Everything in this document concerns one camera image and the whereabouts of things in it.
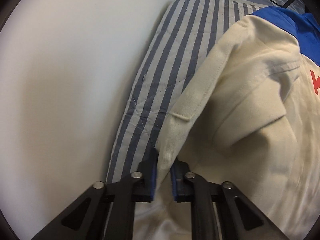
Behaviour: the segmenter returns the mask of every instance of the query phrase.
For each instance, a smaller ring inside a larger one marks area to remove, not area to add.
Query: garment
[[[233,182],[290,239],[320,214],[320,29],[268,7],[233,24],[167,116],[157,141],[156,200],[136,209],[135,239],[191,239],[172,201],[178,156],[214,183]]]

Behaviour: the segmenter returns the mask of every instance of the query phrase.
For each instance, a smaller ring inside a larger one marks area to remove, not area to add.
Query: red letter
[[[318,88],[320,87],[320,77],[318,77],[316,80],[315,73],[312,70],[310,70],[310,72],[313,81],[313,87],[315,88],[315,93],[318,95]]]

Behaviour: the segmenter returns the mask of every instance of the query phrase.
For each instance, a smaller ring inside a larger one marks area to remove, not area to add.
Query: white wall
[[[94,181],[172,0],[22,0],[0,33],[0,208],[30,239]]]

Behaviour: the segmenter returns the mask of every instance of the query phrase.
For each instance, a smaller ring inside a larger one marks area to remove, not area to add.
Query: beige fabric
[[[178,154],[208,181],[234,182],[290,239],[303,239],[320,214],[310,70],[320,76],[297,40],[268,21],[249,15],[232,25],[164,122],[156,200],[137,207],[135,239],[191,239],[189,208],[172,202],[167,176]]]

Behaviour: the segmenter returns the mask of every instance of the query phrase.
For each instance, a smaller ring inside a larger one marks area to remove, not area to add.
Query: metal screw
[[[102,182],[102,181],[96,181],[96,182],[93,184],[93,187],[96,188],[96,189],[103,188],[103,187],[104,187],[104,182]]]
[[[233,184],[229,181],[225,181],[222,183],[222,186],[226,189],[231,189],[233,187]]]
[[[196,177],[196,175],[191,171],[186,173],[186,178],[188,178],[188,179],[194,179],[195,177]]]
[[[135,171],[135,172],[131,173],[131,177],[133,177],[135,179],[140,179],[142,177],[142,173]]]

